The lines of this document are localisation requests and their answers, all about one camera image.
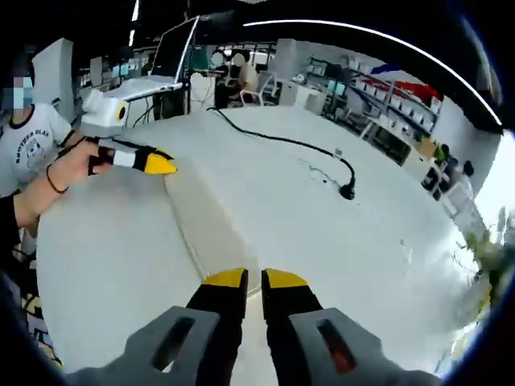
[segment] wall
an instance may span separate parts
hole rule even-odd
[[[477,195],[492,168],[501,136],[477,130],[464,116],[463,110],[445,96],[432,137],[449,145],[451,154],[461,163],[472,162],[475,173],[471,183]]]

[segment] black wristband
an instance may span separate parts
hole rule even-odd
[[[48,175],[48,169],[50,169],[50,166],[52,166],[52,165],[50,164],[50,165],[47,166],[47,181],[48,181],[48,183],[50,184],[51,188],[54,190],[55,193],[59,193],[60,195],[63,195],[68,190],[68,187],[66,189],[64,189],[63,191],[60,191],[59,189],[56,188],[56,185],[54,185],[54,183],[50,179],[50,175]]]

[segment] person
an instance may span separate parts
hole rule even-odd
[[[0,199],[2,239],[0,240],[0,292],[23,308],[20,321],[53,363],[60,361],[53,351],[40,307],[35,270],[20,262],[13,252],[19,244],[19,228],[33,224],[73,183],[88,176],[89,157],[98,156],[98,145],[82,141],[58,158],[43,175],[24,190]],[[104,173],[110,165],[95,166],[94,173]]]
[[[32,103],[34,70],[30,62],[15,62],[8,79],[2,107],[11,115],[2,127],[0,155],[6,159],[18,188],[22,188],[41,173],[59,148],[77,143],[82,135],[53,106]]]
[[[461,183],[464,190],[467,192],[468,196],[473,198],[474,191],[472,189],[472,184],[470,182],[470,178],[474,175],[474,166],[472,162],[466,161],[463,166],[458,169],[451,176],[451,187],[453,187],[457,183]]]
[[[443,144],[441,146],[441,154],[439,157],[435,159],[435,165],[441,170],[444,171],[447,167],[447,163],[449,161],[449,158],[451,157],[451,150],[449,149],[449,146],[447,144]],[[436,170],[434,170],[432,167],[427,172],[426,177],[422,181],[422,186],[424,189],[428,191],[432,191],[435,188],[435,185],[438,183],[438,174]]]
[[[241,90],[256,92],[258,89],[258,73],[250,63],[250,51],[242,50],[240,53],[243,56],[244,63],[241,65],[236,87],[219,84],[215,88],[215,107],[217,109],[227,108],[230,100],[235,101],[240,97]],[[243,97],[245,103],[250,103],[253,100],[249,94]]]
[[[216,49],[212,53],[212,63],[216,66],[215,69],[219,72],[219,78],[225,78],[229,74],[229,58],[220,49]]]

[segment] wire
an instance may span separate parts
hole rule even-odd
[[[23,306],[23,310],[24,311],[27,311],[29,306],[31,305],[31,303],[34,301],[34,299],[36,299],[38,296],[37,295],[31,295],[26,301],[25,301],[25,306]]]
[[[132,105],[132,102],[128,102],[128,105],[129,105],[129,107],[127,109],[127,118],[126,118],[126,121],[125,121],[125,123],[123,124],[123,127],[122,127],[124,130],[127,128],[127,120],[129,119],[130,105]]]
[[[304,146],[304,147],[307,147],[309,149],[313,149],[313,150],[319,151],[322,154],[326,154],[326,155],[328,155],[331,158],[334,158],[333,154],[331,152],[329,152],[329,151],[327,151],[325,149],[320,149],[319,147],[313,146],[313,145],[311,145],[309,143],[304,143],[304,142],[301,142],[301,141],[296,141],[294,139],[282,138],[282,137],[274,137],[274,136],[265,135],[265,134],[261,134],[261,133],[255,133],[253,131],[244,130],[244,129],[236,126],[230,119],[227,118],[227,116],[225,114],[223,114],[216,107],[210,107],[206,111],[209,111],[209,110],[217,111],[234,129],[238,130],[240,133],[255,135],[256,137],[270,139],[272,141],[280,141],[280,142],[293,143],[294,145]],[[351,179],[350,179],[350,182],[349,182],[348,185],[353,186],[354,183],[356,182],[356,173],[354,172],[354,169],[352,168],[352,165],[350,163],[348,163],[348,161],[346,159],[340,158],[340,161],[350,170],[350,172],[351,172]]]
[[[206,103],[206,100],[212,95],[212,94],[209,94],[211,92],[211,88],[212,86],[216,83],[216,81],[214,80],[213,82],[210,82],[209,83],[209,88],[208,88],[208,91],[206,91],[206,95],[204,97],[204,100],[202,101],[202,103],[200,103],[200,108],[202,109],[204,107],[204,103]]]
[[[146,111],[149,111],[149,109],[148,109],[148,97],[147,97],[147,98],[145,98],[145,102],[146,102]],[[149,113],[147,113],[147,114],[146,114],[146,123],[148,123],[149,116],[150,116],[150,114],[149,114]]]
[[[34,256],[31,256],[31,255],[25,253],[24,251],[22,251],[21,249],[18,249],[18,248],[13,248],[13,252],[19,253],[20,255],[25,257],[25,261],[32,261],[32,260],[35,259]]]
[[[145,112],[144,112],[144,113],[143,113],[143,114],[142,114],[142,115],[141,115],[141,116],[136,120],[136,122],[132,125],[132,127],[133,127],[133,128],[134,128],[134,127],[136,127],[136,125],[138,124],[139,120],[140,120],[140,119],[142,119],[143,117],[145,117],[145,114],[148,114],[148,113],[152,110],[152,108],[153,108],[153,107],[154,107],[154,104],[152,104],[152,106],[151,106],[151,107],[149,107],[149,108],[148,108],[148,109],[147,109],[147,110],[146,110],[146,111],[145,111]]]

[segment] graphic print on t-shirt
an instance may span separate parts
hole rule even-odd
[[[29,170],[37,169],[44,160],[45,152],[38,137],[48,137],[49,133],[46,130],[37,129],[31,131],[19,143],[16,150],[16,165],[21,162],[22,154],[27,158],[27,167]]]
[[[27,149],[27,166],[35,169],[45,156],[45,152],[36,138],[32,138],[25,146]]]

